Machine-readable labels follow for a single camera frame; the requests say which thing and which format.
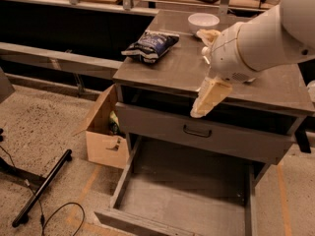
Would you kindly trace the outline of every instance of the open drawer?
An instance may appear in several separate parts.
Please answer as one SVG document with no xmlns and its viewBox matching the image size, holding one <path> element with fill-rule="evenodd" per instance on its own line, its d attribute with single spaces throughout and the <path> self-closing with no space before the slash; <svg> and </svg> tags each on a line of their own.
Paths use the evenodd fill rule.
<svg viewBox="0 0 315 236">
<path fill-rule="evenodd" d="M 293 143 L 290 136 L 135 105 L 117 103 L 116 109 L 125 132 L 269 164 L 278 164 Z"/>
<path fill-rule="evenodd" d="M 95 213 L 102 224 L 142 236 L 256 235 L 249 160 L 149 138 L 136 148 L 109 210 Z"/>
</svg>

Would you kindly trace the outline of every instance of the camera tripod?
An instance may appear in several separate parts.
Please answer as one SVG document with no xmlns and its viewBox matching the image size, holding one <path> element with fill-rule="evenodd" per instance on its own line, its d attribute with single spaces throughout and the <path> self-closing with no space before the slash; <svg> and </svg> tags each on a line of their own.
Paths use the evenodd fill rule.
<svg viewBox="0 0 315 236">
<path fill-rule="evenodd" d="M 3 129 L 0 128 L 0 143 L 3 141 L 2 133 Z M 67 149 L 47 177 L 38 176 L 26 170 L 19 169 L 15 165 L 10 165 L 0 156 L 0 172 L 13 176 L 14 178 L 21 179 L 23 181 L 28 180 L 30 182 L 31 188 L 34 189 L 33 195 L 26 203 L 26 205 L 22 208 L 15 220 L 12 222 L 13 227 L 18 227 L 20 224 L 25 224 L 29 221 L 28 214 L 30 210 L 38 201 L 41 194 L 48 187 L 49 183 L 56 176 L 58 171 L 61 169 L 64 162 L 71 161 L 71 153 L 72 151 L 70 149 Z"/>
</svg>

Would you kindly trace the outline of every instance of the snack bag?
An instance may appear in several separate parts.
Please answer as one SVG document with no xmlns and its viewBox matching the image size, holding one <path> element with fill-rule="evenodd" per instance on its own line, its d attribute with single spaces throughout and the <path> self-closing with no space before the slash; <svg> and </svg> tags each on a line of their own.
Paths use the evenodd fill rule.
<svg viewBox="0 0 315 236">
<path fill-rule="evenodd" d="M 146 30 L 137 42 L 129 45 L 121 54 L 144 63 L 153 64 L 178 40 L 179 35 L 175 33 Z"/>
</svg>

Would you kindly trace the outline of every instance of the speckled floor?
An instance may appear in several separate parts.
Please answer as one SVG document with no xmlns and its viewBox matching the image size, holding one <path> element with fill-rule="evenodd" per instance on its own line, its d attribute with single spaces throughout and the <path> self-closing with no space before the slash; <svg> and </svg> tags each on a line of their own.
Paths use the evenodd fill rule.
<svg viewBox="0 0 315 236">
<path fill-rule="evenodd" d="M 72 136 L 94 104 L 94 96 L 77 97 L 71 87 L 41 81 L 10 78 L 15 92 L 0 104 L 1 146 L 17 167 L 46 176 L 63 152 L 70 148 L 73 160 L 66 162 L 40 198 L 46 217 L 60 206 L 76 202 L 86 219 L 77 235 L 127 235 L 101 226 L 95 210 L 107 208 L 121 170 L 87 161 L 85 135 Z M 315 149 L 301 153 L 293 145 L 282 163 L 271 166 L 256 188 L 259 236 L 315 235 Z M 9 157 L 0 151 L 8 163 Z M 32 196 L 30 189 L 0 173 L 0 235 L 41 235 L 40 206 L 29 213 L 30 221 L 11 226 Z M 71 235 L 80 224 L 82 212 L 65 206 L 45 229 L 45 235 Z"/>
</svg>

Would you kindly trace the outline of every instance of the white bowl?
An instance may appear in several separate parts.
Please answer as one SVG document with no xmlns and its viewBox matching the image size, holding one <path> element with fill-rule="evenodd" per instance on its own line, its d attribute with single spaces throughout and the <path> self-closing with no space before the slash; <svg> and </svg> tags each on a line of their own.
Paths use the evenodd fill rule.
<svg viewBox="0 0 315 236">
<path fill-rule="evenodd" d="M 218 17 L 209 13 L 195 13 L 188 18 L 189 29 L 193 34 L 196 34 L 201 29 L 215 29 L 219 21 Z"/>
</svg>

